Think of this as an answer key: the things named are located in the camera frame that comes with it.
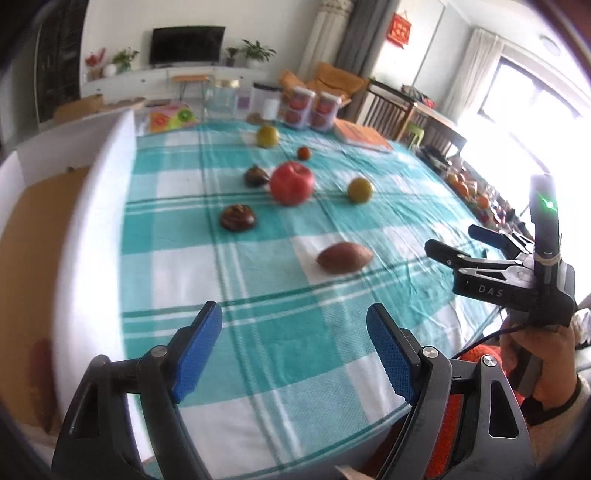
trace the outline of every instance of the white vase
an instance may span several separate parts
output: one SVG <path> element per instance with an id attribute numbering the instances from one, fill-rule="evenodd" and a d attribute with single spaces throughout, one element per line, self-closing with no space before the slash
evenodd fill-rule
<path id="1" fill-rule="evenodd" d="M 103 77 L 110 78 L 117 75 L 117 65 L 109 63 L 103 67 Z"/>
<path id="2" fill-rule="evenodd" d="M 257 59 L 246 59 L 246 67 L 253 70 L 262 70 L 264 62 Z"/>

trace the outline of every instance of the black wristband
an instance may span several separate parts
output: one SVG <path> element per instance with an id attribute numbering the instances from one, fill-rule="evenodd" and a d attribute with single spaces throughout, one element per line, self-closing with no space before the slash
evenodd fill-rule
<path id="1" fill-rule="evenodd" d="M 551 408 L 546 411 L 544 411 L 542 404 L 534 397 L 526 398 L 521 404 L 523 418 L 529 426 L 534 427 L 563 414 L 573 406 L 574 402 L 577 401 L 577 398 L 581 393 L 581 388 L 583 388 L 583 384 L 581 383 L 581 379 L 577 376 L 577 386 L 574 388 L 574 393 L 567 402 L 560 407 Z"/>

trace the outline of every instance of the tv stand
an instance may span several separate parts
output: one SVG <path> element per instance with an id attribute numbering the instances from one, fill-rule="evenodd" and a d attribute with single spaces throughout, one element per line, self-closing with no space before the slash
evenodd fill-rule
<path id="1" fill-rule="evenodd" d="M 148 100 L 178 98 L 179 85 L 173 77 L 186 75 L 207 75 L 221 80 L 240 80 L 242 86 L 250 87 L 253 82 L 268 79 L 265 70 L 253 70 L 240 67 L 164 67 L 145 70 L 133 70 L 114 77 L 87 82 L 80 87 L 80 96 L 87 97 L 100 93 L 105 103 L 115 103 L 128 98 L 145 97 Z M 189 85 L 185 98 L 201 98 L 199 85 Z"/>

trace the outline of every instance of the checkered tablecloth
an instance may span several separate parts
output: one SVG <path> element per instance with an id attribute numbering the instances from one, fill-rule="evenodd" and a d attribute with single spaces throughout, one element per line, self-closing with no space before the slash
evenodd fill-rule
<path id="1" fill-rule="evenodd" d="M 166 344 L 208 300 L 223 330 L 181 413 L 215 478 L 251 478 L 342 452 L 401 415 L 365 326 L 381 302 L 423 345 L 446 355 L 477 335 L 492 311 L 456 298 L 452 272 L 424 255 L 429 238 L 480 256 L 474 218 L 451 190 L 400 146 L 392 153 L 348 147 L 332 134 L 280 128 L 281 144 L 255 146 L 243 122 L 138 139 L 121 255 L 126 354 Z M 253 164 L 272 171 L 309 146 L 316 192 L 298 207 L 249 189 Z M 351 179 L 375 186 L 352 205 Z M 258 226 L 231 233 L 222 209 L 246 203 Z M 339 241 L 366 245 L 360 273 L 332 276 L 317 254 Z"/>

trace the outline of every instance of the white lid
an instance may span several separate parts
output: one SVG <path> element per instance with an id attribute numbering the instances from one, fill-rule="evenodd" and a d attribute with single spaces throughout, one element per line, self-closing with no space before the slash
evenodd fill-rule
<path id="1" fill-rule="evenodd" d="M 315 97 L 316 96 L 316 92 L 315 91 L 308 90 L 307 88 L 304 88 L 304 87 L 294 87 L 294 92 L 302 93 L 304 95 L 311 96 L 311 97 Z"/>
<path id="2" fill-rule="evenodd" d="M 320 94 L 319 94 L 319 95 L 320 95 L 321 97 L 324 97 L 324 98 L 328 99 L 328 100 L 332 100 L 332 101 L 334 101 L 334 102 L 336 102 L 336 103 L 338 103 L 338 104 L 340 104 L 340 103 L 343 101 L 343 99 L 342 99 L 340 96 L 338 96 L 338 95 L 333 95 L 332 93 L 328 93 L 328 92 L 320 92 Z"/>

